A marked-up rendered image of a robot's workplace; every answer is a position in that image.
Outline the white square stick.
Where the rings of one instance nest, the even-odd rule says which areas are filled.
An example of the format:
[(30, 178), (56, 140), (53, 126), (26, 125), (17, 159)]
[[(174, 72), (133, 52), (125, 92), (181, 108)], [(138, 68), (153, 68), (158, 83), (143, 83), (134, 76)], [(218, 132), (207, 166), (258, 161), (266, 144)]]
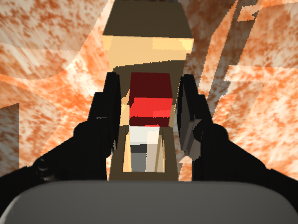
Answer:
[(130, 126), (131, 172), (154, 172), (159, 127)]

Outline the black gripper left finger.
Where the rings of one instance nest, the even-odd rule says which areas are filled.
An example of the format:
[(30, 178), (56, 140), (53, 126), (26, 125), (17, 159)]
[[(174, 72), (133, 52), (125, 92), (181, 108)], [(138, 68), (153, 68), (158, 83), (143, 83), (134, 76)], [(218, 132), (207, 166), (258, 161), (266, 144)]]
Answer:
[(0, 177), (0, 217), (15, 197), (37, 185), (107, 180), (106, 159), (117, 150), (121, 110), (120, 77), (107, 72), (103, 92), (94, 93), (87, 121), (76, 125), (71, 138), (41, 155), (33, 165)]

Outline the red cube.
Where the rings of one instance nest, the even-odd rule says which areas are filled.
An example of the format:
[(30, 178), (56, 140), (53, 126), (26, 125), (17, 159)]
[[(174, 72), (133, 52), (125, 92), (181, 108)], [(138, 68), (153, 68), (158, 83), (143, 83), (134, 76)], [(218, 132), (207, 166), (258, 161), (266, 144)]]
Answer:
[(130, 126), (168, 127), (172, 100), (169, 73), (131, 72)]

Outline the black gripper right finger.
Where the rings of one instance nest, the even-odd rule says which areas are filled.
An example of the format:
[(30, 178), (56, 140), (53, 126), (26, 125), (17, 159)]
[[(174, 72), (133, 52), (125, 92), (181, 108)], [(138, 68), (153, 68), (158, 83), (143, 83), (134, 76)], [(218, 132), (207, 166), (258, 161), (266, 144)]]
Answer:
[(298, 180), (266, 168), (260, 159), (229, 140), (228, 131), (213, 123), (206, 97), (198, 93), (193, 74), (180, 78), (175, 112), (181, 151), (192, 159), (191, 181), (264, 186), (285, 197), (298, 213)]

